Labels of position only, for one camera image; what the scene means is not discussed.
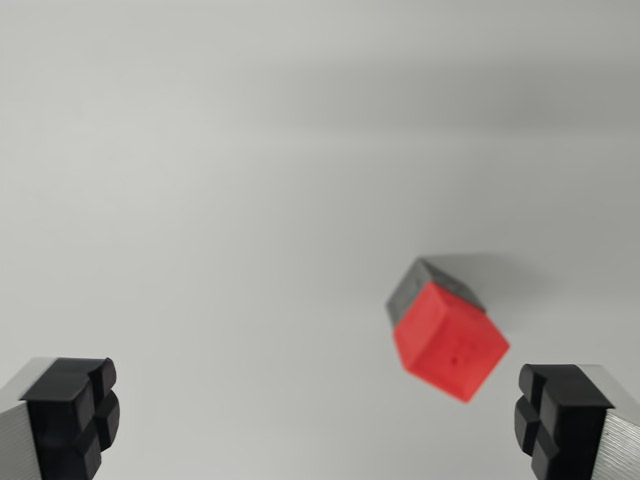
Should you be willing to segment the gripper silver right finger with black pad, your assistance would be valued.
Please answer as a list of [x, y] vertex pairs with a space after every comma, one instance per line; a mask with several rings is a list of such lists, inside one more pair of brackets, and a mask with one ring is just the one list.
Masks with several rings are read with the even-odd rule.
[[525, 364], [514, 410], [538, 479], [637, 479], [639, 402], [600, 365]]

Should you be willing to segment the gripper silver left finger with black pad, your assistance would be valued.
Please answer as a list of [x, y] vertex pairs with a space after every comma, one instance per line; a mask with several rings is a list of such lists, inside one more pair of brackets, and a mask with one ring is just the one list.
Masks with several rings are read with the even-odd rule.
[[1, 386], [1, 477], [89, 480], [116, 438], [109, 358], [36, 357]]

